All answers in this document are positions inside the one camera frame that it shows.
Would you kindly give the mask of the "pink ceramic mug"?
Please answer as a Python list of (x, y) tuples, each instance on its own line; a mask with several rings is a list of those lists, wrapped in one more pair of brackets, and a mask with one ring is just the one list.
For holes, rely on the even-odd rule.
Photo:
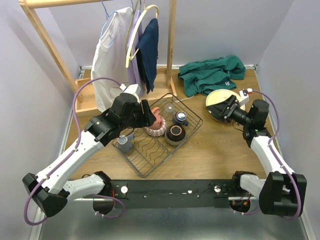
[(151, 111), (152, 111), (152, 114), (155, 116), (155, 121), (150, 128), (153, 130), (158, 130), (161, 128), (162, 123), (163, 123), (162, 116), (160, 115), (161, 110), (159, 107), (155, 107)]

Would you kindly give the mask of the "cream round plate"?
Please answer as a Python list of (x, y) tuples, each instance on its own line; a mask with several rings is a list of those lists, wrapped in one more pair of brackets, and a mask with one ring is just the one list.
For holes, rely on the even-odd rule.
[(241, 100), (240, 95), (238, 93), (233, 92), (232, 90), (228, 90), (228, 89), (214, 90), (206, 97), (205, 107), (209, 105), (221, 103), (227, 100), (231, 95), (234, 95), (238, 101)]

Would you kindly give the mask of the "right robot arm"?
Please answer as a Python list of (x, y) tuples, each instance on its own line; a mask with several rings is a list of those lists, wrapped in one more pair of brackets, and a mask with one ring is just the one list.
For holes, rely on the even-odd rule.
[(230, 191), (236, 196), (249, 192), (258, 199), (259, 209), (266, 215), (296, 219), (303, 211), (307, 179), (295, 173), (277, 151), (265, 128), (269, 107), (268, 102), (256, 99), (246, 112), (241, 109), (236, 96), (231, 95), (225, 101), (206, 106), (206, 109), (216, 120), (224, 123), (234, 121), (243, 126), (243, 139), (266, 173), (265, 180), (253, 173), (241, 173), (230, 183)]

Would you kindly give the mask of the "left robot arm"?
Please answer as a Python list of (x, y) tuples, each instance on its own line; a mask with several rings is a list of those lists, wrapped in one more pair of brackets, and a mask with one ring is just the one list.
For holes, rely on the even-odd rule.
[(121, 93), (109, 109), (90, 119), (76, 141), (54, 162), (37, 174), (23, 177), (28, 200), (33, 200), (50, 218), (68, 202), (81, 197), (112, 198), (112, 181), (103, 171), (78, 180), (69, 178), (87, 159), (120, 137), (123, 130), (150, 127), (155, 121), (146, 99), (139, 101), (130, 93)]

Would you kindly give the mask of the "dark red rimmed plate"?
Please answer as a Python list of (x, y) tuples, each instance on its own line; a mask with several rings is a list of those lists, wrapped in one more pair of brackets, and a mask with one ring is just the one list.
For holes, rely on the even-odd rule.
[(219, 111), (219, 110), (214, 110), (214, 111), (208, 110), (208, 113), (214, 120), (216, 120), (218, 122), (222, 122), (224, 119), (221, 116), (221, 111)]

